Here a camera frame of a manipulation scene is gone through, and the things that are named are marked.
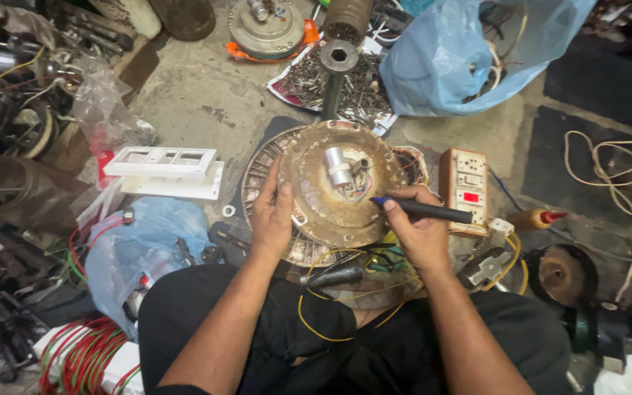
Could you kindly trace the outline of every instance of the white plug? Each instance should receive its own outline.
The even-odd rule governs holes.
[[[492,222],[489,222],[487,225],[489,229],[496,230],[499,233],[503,233],[504,236],[508,236],[511,232],[514,231],[514,225],[511,225],[510,222],[505,221],[501,218],[495,218]]]

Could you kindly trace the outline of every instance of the black pants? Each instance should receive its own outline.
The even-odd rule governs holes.
[[[165,275],[140,307],[140,366],[145,390],[164,373],[221,297],[236,268],[203,265]],[[306,328],[297,314],[329,342]],[[505,292],[470,295],[480,316],[537,394],[568,392],[569,340],[539,302]],[[445,394],[443,362],[426,300],[406,303],[356,328],[352,310],[273,279],[260,312],[241,394]],[[301,365],[290,363],[307,356]]]

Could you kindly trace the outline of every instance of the fingernail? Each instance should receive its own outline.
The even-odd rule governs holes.
[[[386,202],[384,202],[384,210],[389,211],[396,207],[396,205],[397,204],[394,203],[394,200],[387,200]]]
[[[292,186],[290,183],[282,183],[282,186],[279,187],[279,192],[284,193],[285,195],[291,194]]]

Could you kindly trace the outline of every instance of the white ring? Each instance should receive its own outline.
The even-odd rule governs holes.
[[[235,207],[233,207],[230,204],[227,204],[223,207],[223,216],[224,217],[233,217],[233,214],[235,214]]]

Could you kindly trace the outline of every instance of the person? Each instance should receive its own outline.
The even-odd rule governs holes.
[[[567,392],[569,339],[549,310],[507,292],[469,294],[452,271],[447,224],[412,223],[391,200],[383,208],[425,298],[392,316],[394,307],[354,311],[273,278],[294,206],[291,184],[276,191],[279,161],[254,202],[243,265],[185,268],[147,293],[138,319],[146,393]],[[388,194],[440,204],[422,185]]]

